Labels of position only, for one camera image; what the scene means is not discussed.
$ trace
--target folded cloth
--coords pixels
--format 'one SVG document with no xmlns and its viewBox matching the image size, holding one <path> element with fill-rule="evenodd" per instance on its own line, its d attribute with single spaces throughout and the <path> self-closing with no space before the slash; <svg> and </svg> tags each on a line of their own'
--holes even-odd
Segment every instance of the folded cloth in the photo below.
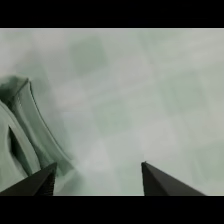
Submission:
<svg viewBox="0 0 224 224">
<path fill-rule="evenodd" d="M 40 115 L 32 94 L 31 82 L 17 76 L 3 79 L 0 81 L 0 100 L 1 127 L 4 130 L 0 145 L 5 145 L 0 153 L 7 154 L 11 161 L 8 168 L 12 166 L 18 169 L 17 173 L 11 175 L 13 181 L 10 182 L 4 173 L 5 163 L 0 163 L 1 175 L 5 180 L 3 188 L 57 162 L 55 189 L 59 190 L 74 169 Z M 9 137 L 13 142 L 13 150 L 8 143 Z"/>
</svg>

